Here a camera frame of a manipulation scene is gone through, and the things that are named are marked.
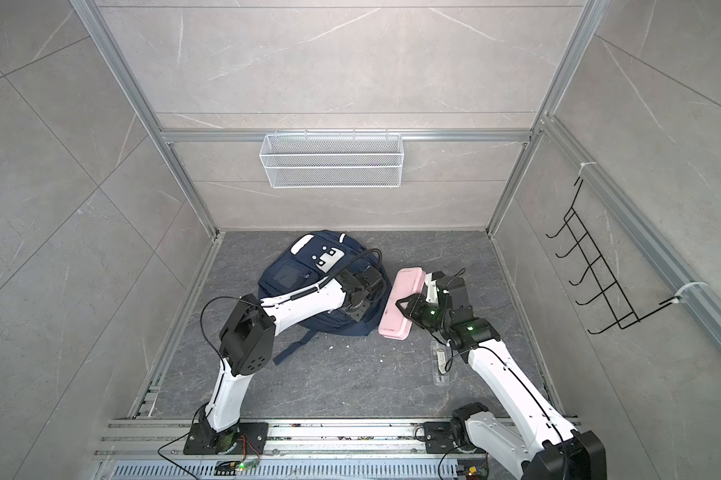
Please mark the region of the pink pencil case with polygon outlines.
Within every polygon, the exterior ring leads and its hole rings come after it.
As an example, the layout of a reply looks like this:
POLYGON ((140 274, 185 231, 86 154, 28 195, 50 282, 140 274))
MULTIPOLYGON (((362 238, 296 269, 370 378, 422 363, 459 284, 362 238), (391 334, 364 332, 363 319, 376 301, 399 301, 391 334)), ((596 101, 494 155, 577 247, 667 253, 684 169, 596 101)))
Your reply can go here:
POLYGON ((401 269, 393 283, 378 332, 392 340, 408 338, 413 322, 402 312, 399 305, 405 305, 406 298, 423 291, 426 272, 420 267, 401 269))

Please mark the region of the navy blue student backpack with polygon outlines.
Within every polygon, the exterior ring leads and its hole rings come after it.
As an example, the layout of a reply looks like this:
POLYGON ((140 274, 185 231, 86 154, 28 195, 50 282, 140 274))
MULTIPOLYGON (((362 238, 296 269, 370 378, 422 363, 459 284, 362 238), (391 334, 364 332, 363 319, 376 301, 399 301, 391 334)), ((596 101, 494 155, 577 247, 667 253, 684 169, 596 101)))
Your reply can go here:
MULTIPOLYGON (((364 245, 344 232, 310 232, 296 240, 262 272, 258 280, 258 297, 264 299, 289 294, 338 272, 342 267, 359 268, 367 265, 384 268, 382 254, 368 252, 364 245)), ((284 362, 320 332, 340 336, 367 336, 379 325, 342 324, 336 320, 336 311, 316 314, 300 322, 300 326, 308 329, 308 332, 301 340, 280 352, 274 358, 274 364, 284 362)))

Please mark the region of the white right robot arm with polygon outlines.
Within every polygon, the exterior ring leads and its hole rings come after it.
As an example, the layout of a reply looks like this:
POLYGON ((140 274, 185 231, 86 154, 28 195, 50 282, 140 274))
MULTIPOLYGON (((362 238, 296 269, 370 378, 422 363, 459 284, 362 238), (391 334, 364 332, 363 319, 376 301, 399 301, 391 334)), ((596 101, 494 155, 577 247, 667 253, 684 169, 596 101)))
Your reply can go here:
POLYGON ((605 479, 606 448, 592 431, 580 432, 520 370, 500 333, 476 316, 460 275, 420 267, 399 271, 387 312, 433 334, 495 394, 513 424, 502 424, 475 402, 454 411, 450 452, 482 450, 517 479, 605 479))

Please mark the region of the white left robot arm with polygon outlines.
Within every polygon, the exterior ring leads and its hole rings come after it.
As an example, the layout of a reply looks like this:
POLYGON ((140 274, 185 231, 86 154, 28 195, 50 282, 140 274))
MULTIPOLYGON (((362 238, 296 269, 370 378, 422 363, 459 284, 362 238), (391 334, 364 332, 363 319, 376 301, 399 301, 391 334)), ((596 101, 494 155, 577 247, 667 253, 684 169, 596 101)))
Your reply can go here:
POLYGON ((274 340, 284 330, 326 312, 346 313, 352 323, 386 301, 389 280, 380 266, 348 266, 293 292, 256 299, 241 297, 220 332, 220 370, 210 401, 192 437, 206 453, 232 450, 242 438, 240 410, 252 376, 272 361, 274 340))

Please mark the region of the clear plastic ruler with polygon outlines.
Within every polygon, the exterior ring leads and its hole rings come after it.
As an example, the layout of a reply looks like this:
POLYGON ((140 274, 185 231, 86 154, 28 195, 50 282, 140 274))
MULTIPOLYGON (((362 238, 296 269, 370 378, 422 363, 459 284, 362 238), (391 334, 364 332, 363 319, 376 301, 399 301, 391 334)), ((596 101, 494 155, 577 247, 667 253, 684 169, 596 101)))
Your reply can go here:
POLYGON ((433 377, 436 386, 448 386, 450 384, 450 373, 447 371, 447 361, 450 353, 447 346, 438 341, 431 343, 431 360, 433 377))

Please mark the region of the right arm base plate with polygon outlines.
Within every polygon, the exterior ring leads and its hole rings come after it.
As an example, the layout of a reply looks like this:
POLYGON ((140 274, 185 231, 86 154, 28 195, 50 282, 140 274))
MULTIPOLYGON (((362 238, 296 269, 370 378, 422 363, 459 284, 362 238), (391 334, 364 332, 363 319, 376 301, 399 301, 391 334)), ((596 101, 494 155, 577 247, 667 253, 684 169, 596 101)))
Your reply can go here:
POLYGON ((424 422, 415 429, 414 436, 425 444, 428 454, 444 454, 449 451, 472 454, 476 451, 474 446, 456 438, 450 422, 424 422))

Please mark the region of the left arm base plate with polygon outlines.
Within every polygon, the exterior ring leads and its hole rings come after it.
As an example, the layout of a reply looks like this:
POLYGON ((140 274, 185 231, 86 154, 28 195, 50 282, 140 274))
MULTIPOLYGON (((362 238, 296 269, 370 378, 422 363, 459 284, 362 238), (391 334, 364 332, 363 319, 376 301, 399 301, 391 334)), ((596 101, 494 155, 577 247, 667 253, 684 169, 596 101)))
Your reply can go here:
POLYGON ((194 423, 184 444, 184 455, 261 454, 268 438, 266 422, 238 422, 216 432, 204 422, 194 423))

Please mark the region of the aluminium frame rails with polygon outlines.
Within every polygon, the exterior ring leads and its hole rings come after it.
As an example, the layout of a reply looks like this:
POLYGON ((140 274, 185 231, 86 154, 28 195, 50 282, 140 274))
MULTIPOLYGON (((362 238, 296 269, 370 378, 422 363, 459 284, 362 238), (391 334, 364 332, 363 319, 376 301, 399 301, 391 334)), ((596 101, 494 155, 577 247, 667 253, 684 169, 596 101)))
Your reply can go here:
MULTIPOLYGON (((156 113, 148 104, 144 91, 136 82, 124 54, 116 45, 112 32, 108 29, 104 16, 98 5, 92 1, 76 1, 72 4, 88 34, 94 40, 96 48, 104 56, 106 65, 116 77, 116 82, 126 94, 132 108, 136 110, 138 119, 148 131, 148 138, 158 148, 162 159, 168 163, 174 178, 180 183, 182 191, 188 195, 190 204, 196 210, 200 222, 208 233, 218 228, 210 218, 208 208, 200 199, 198 190, 192 185, 190 176, 180 165, 178 156, 172 150, 176 142, 261 142, 270 134, 270 129, 168 129, 158 124, 156 113)), ((479 128, 479 129, 381 129, 382 136, 395 134, 412 142, 523 142, 526 147, 521 153, 520 164, 515 167, 509 183, 502 193, 499 210, 506 211, 511 197, 517 192, 523 175, 528 170, 532 157, 542 138, 548 137, 572 161, 576 168, 582 170, 582 178, 588 182, 592 192, 600 198, 608 212, 619 222, 622 230, 629 236, 634 246, 642 253, 646 262, 654 268, 658 276, 670 288, 679 288, 689 284, 692 288, 684 302, 690 316, 700 328, 710 336, 712 342, 721 352, 721 300, 708 287, 700 286, 701 276, 682 258, 682 255, 662 236, 662 233, 640 212, 640 209, 627 194, 618 188, 611 176, 606 174, 602 166, 594 164, 586 149, 576 140, 575 136, 554 116, 553 112, 545 111, 528 129, 512 128, 479 128)))

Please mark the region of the slotted aluminium floor rail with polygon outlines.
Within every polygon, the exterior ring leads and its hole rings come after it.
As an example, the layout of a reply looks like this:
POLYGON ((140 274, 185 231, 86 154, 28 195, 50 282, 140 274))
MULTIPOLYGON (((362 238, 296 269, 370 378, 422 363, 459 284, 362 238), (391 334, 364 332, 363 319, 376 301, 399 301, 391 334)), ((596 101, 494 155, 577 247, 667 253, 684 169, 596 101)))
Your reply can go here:
POLYGON ((94 450, 90 478, 486 479, 494 467, 514 478, 482 450, 428 454, 415 429, 451 419, 250 419, 270 425, 254 455, 184 455, 190 420, 116 420, 94 450))

